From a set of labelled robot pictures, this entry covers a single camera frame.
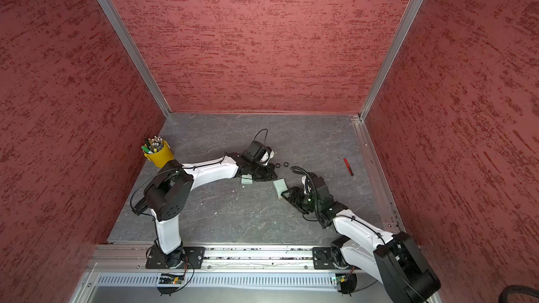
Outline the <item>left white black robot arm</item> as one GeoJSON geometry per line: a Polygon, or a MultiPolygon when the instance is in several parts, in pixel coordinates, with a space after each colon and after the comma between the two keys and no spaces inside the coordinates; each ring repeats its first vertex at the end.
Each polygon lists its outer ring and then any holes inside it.
{"type": "Polygon", "coordinates": [[[275,165],[247,159],[240,154],[198,164],[180,164],[173,159],[152,178],[143,182],[143,197],[131,204],[136,215],[149,215],[154,220],[157,238],[147,251],[147,269],[180,269],[189,266],[199,269],[197,260],[191,261],[185,251],[179,229],[179,214],[192,190],[216,182],[250,177],[254,182],[272,182],[278,179],[275,165]]]}

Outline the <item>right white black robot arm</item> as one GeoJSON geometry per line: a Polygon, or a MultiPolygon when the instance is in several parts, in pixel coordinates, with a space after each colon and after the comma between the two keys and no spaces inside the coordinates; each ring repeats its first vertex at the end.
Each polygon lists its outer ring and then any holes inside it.
{"type": "Polygon", "coordinates": [[[380,282],[393,302],[426,302],[441,281],[416,242],[405,232],[393,234],[362,220],[326,193],[308,194],[299,187],[282,192],[282,198],[301,214],[314,214],[322,227],[340,235],[332,248],[332,263],[352,266],[380,282]]]}

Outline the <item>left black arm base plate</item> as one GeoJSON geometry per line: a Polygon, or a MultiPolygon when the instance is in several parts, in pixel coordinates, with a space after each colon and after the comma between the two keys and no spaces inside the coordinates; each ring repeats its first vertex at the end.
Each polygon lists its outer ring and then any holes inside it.
{"type": "Polygon", "coordinates": [[[190,266],[200,269],[204,260],[205,247],[178,247],[169,254],[165,254],[160,247],[154,244],[147,250],[146,269],[183,269],[190,266]]]}

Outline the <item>pale green box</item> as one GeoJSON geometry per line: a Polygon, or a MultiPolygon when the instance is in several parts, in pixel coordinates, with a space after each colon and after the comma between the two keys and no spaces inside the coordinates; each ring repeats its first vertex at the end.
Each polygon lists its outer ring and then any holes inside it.
{"type": "Polygon", "coordinates": [[[275,180],[273,182],[274,188],[277,192],[278,199],[283,199],[282,193],[286,192],[289,188],[284,179],[275,180]]]}

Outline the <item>pale green lift-off lid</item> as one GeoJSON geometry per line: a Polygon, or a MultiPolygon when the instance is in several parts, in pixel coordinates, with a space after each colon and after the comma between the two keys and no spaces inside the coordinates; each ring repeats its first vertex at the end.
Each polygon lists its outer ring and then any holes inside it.
{"type": "Polygon", "coordinates": [[[253,179],[250,175],[243,175],[241,177],[241,184],[243,185],[252,185],[253,184],[253,179]]]}

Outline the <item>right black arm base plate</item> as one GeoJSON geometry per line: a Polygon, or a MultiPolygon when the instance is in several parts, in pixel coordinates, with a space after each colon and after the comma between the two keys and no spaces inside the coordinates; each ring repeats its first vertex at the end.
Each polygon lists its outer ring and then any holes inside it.
{"type": "Polygon", "coordinates": [[[314,247],[312,249],[314,268],[317,270],[349,269],[350,265],[336,247],[314,247]]]}

